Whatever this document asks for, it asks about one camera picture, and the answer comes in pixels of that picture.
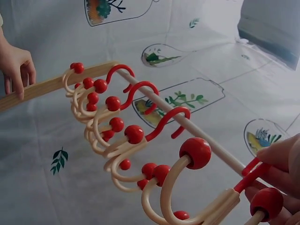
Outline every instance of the hand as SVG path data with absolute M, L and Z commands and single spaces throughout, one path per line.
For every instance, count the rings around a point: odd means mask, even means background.
M 4 74 L 5 93 L 16 91 L 24 99 L 24 87 L 36 82 L 36 70 L 30 52 L 10 45 L 0 28 L 0 70 Z
M 284 207 L 278 217 L 269 222 L 270 225 L 299 225 L 300 224 L 300 134 L 257 153 L 264 163 L 272 165 L 261 178 L 285 194 Z M 266 188 L 260 182 L 254 182 L 245 191 L 250 201 L 258 190 Z

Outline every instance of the wooden handle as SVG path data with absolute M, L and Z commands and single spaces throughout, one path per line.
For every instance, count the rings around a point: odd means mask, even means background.
M 109 61 L 101 63 L 96 66 L 88 67 L 82 74 L 73 74 L 68 79 L 68 85 L 82 82 L 86 77 L 99 77 L 106 75 L 108 71 L 115 65 L 118 65 L 117 61 Z M 53 79 L 30 85 L 24 89 L 24 100 L 20 101 L 16 93 L 11 93 L 0 99 L 0 112 L 3 112 L 15 105 L 22 102 L 37 98 L 52 91 L 63 88 L 62 76 L 55 77 Z
M 257 211 L 246 223 L 245 225 L 258 225 L 265 217 L 264 212 Z

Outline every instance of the red wire loop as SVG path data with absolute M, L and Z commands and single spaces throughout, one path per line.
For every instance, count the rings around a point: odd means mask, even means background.
M 146 135 L 145 138 L 146 140 L 149 142 L 151 140 L 153 140 L 154 138 L 156 138 L 160 132 L 163 130 L 164 126 L 167 124 L 167 122 L 169 121 L 169 119 L 173 118 L 176 114 L 178 113 L 184 113 L 185 117 L 187 119 L 191 118 L 191 112 L 189 111 L 188 108 L 183 107 L 183 106 L 179 106 L 176 107 L 174 109 L 172 109 L 171 111 L 169 111 L 158 123 L 157 127 L 155 128 L 155 130 L 153 130 L 150 134 Z M 176 137 L 178 137 L 183 131 L 184 131 L 184 127 L 180 126 L 172 135 L 171 138 L 175 139 Z
M 245 177 L 247 174 L 251 172 L 251 170 L 259 163 L 259 159 L 255 157 L 243 170 L 242 176 Z
M 106 77 L 106 83 L 109 84 L 111 79 L 112 79 L 112 75 L 114 72 L 116 72 L 118 69 L 125 69 L 129 72 L 129 74 L 132 76 L 132 77 L 135 77 L 135 74 L 133 72 L 133 70 L 129 67 L 129 66 L 126 66 L 124 64 L 119 64 L 119 65 L 116 65 L 114 66 L 113 68 L 111 68 L 109 71 L 108 71 L 108 74 L 107 74 L 107 77 Z M 126 87 L 124 90 L 123 90 L 123 93 L 127 93 L 130 91 L 130 89 L 132 88 L 132 84 L 129 84 L 128 87 Z
M 154 84 L 152 84 L 149 81 L 141 81 L 139 83 L 136 83 L 132 87 L 132 89 L 130 90 L 130 92 L 128 94 L 128 98 L 127 98 L 126 102 L 120 106 L 121 110 L 124 110 L 124 109 L 126 109 L 127 107 L 130 106 L 130 104 L 133 101 L 133 96 L 135 95 L 136 91 L 142 86 L 150 87 L 155 94 L 159 95 L 159 91 L 158 91 L 158 89 L 156 88 L 156 86 Z M 145 111 L 145 115 L 148 115 L 149 113 L 153 112 L 156 109 L 156 107 L 157 107 L 157 105 L 155 103 L 153 103 L 152 106 Z
M 254 158 L 248 166 L 247 169 L 250 167 L 254 168 L 260 161 L 257 158 Z M 249 187 L 253 181 L 255 181 L 258 177 L 262 176 L 270 169 L 271 165 L 262 163 L 258 167 L 256 167 L 252 172 L 249 172 L 233 189 L 239 193 Z

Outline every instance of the green plant print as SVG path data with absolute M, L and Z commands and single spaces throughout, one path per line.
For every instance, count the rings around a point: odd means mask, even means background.
M 200 21 L 199 18 L 193 19 L 191 22 L 189 22 L 189 27 L 194 28 L 199 23 L 199 21 Z
M 264 147 L 269 147 L 271 144 L 277 142 L 282 135 L 271 135 L 269 134 L 269 130 L 263 129 L 257 129 L 255 133 L 255 137 L 258 140 L 259 144 Z
M 250 60 L 249 56 L 247 56 L 247 55 L 242 55 L 242 57 L 243 57 L 244 59 Z
M 99 6 L 96 7 L 98 15 L 106 19 L 111 13 L 112 7 L 115 7 L 120 13 L 123 13 L 126 9 L 125 7 L 121 7 L 123 0 L 121 0 L 118 5 L 115 5 L 115 2 L 117 2 L 117 0 L 99 0 Z
M 187 96 L 186 94 L 183 94 L 181 91 L 175 92 L 174 96 L 169 96 L 165 98 L 166 103 L 173 107 L 177 106 L 185 106 L 189 108 L 189 110 L 193 110 L 196 108 L 195 104 L 201 104 L 204 105 L 208 102 L 208 100 L 204 99 L 203 95 L 195 95 L 191 94 L 190 96 Z M 151 107 L 152 101 L 148 99 L 145 103 L 146 107 Z M 156 112 L 159 113 L 159 115 L 164 116 L 166 113 L 160 109 L 157 108 Z
M 173 56 L 173 57 L 168 58 L 168 57 L 160 55 L 160 52 L 161 52 L 161 49 L 158 48 L 158 49 L 154 49 L 152 53 L 146 54 L 146 57 L 145 57 L 146 61 L 151 66 L 153 66 L 153 65 L 158 64 L 158 63 L 174 60 L 174 59 L 177 59 L 177 58 L 181 57 L 181 56 Z
M 58 173 L 60 171 L 60 168 L 65 167 L 65 162 L 68 160 L 68 153 L 63 150 L 63 147 L 61 147 L 61 150 L 58 150 L 53 154 L 53 162 L 51 163 L 52 168 L 50 171 L 53 172 L 53 175 Z

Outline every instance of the wooden bead toy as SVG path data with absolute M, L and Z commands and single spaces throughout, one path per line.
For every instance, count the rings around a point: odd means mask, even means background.
M 101 94 L 107 91 L 114 73 L 118 73 L 129 82 L 123 91 L 128 93 L 125 103 L 121 103 L 117 96 L 110 96 L 105 100 L 101 98 Z M 98 78 L 104 75 L 107 75 L 106 79 Z M 173 108 L 159 97 L 159 92 L 154 84 L 148 81 L 139 82 L 135 79 L 135 74 L 130 67 L 116 61 L 86 69 L 80 62 L 72 63 L 62 76 L 26 87 L 24 101 L 60 88 L 64 88 L 66 97 L 70 98 L 71 112 L 74 117 L 85 124 L 85 139 L 90 143 L 95 153 L 107 159 L 104 171 L 111 174 L 114 185 L 124 192 L 141 191 L 143 210 L 152 221 L 159 225 L 220 224 L 240 202 L 240 194 L 270 168 L 270 165 L 261 163 L 256 157 L 247 166 L 244 166 L 189 120 L 191 116 L 189 109 L 182 106 Z M 166 112 L 150 134 L 145 134 L 143 129 L 135 124 L 125 126 L 121 115 L 117 117 L 131 105 L 137 90 L 153 102 L 145 114 L 151 113 L 157 107 Z M 4 111 L 19 103 L 17 95 L 15 93 L 10 94 L 0 99 L 0 110 Z M 180 124 L 180 127 L 171 134 L 172 139 L 177 138 L 184 130 L 194 136 L 187 139 L 180 147 L 177 162 L 173 166 L 156 165 L 149 162 L 141 168 L 141 173 L 135 176 L 129 177 L 119 174 L 118 170 L 127 171 L 130 169 L 130 157 L 151 144 L 150 142 L 162 132 L 170 119 L 174 119 Z M 111 143 L 110 140 L 115 133 L 123 133 L 124 135 Z M 171 197 L 177 177 L 185 168 L 199 170 L 205 167 L 209 163 L 212 153 L 238 173 L 242 177 L 241 181 L 234 187 L 224 190 L 204 210 L 192 218 L 185 211 L 173 212 Z M 121 182 L 134 183 L 136 187 L 129 188 Z M 160 208 L 162 217 L 152 209 L 149 201 L 151 191 L 155 187 L 161 188 Z M 252 217 L 245 225 L 257 225 L 260 222 L 270 221 L 280 213 L 282 207 L 283 196 L 277 189 L 270 187 L 262 189 L 250 203 Z

